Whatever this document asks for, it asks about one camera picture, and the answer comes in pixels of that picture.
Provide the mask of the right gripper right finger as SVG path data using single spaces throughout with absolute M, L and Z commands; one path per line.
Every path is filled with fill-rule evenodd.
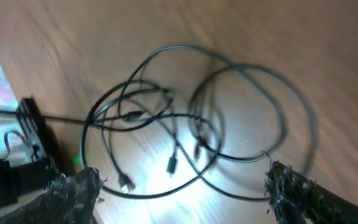
M 265 188 L 277 223 L 358 223 L 358 206 L 275 161 Z

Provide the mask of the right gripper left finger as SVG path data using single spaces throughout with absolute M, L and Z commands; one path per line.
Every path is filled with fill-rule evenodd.
M 44 194 L 2 215 L 0 224 L 90 224 L 102 183 L 94 167 L 86 167 L 73 176 L 62 174 Z

